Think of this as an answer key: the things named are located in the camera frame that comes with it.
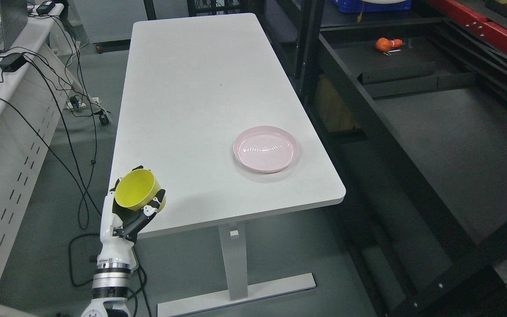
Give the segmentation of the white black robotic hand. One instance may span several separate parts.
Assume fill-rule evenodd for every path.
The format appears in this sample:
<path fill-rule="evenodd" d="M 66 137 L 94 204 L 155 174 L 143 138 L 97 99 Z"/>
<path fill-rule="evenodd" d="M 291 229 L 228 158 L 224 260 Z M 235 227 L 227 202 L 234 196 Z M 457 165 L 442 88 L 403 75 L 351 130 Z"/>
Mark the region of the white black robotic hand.
<path fill-rule="evenodd" d="M 131 271 L 137 267 L 137 260 L 133 247 L 137 241 L 138 233 L 144 229 L 158 214 L 146 215 L 143 210 L 133 211 L 120 207 L 114 199 L 115 187 L 119 183 L 118 178 L 113 187 L 105 196 L 104 209 L 101 214 L 100 241 L 101 252 L 97 257 L 97 264 L 105 262 L 127 263 Z"/>

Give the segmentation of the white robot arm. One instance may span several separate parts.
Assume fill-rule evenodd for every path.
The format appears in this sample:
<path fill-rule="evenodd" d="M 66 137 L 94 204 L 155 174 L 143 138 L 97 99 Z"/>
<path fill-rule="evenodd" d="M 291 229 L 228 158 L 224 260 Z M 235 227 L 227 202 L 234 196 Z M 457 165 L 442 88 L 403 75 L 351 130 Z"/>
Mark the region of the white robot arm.
<path fill-rule="evenodd" d="M 127 307 L 129 264 L 105 262 L 97 265 L 93 275 L 92 299 L 82 317 L 132 317 Z"/>

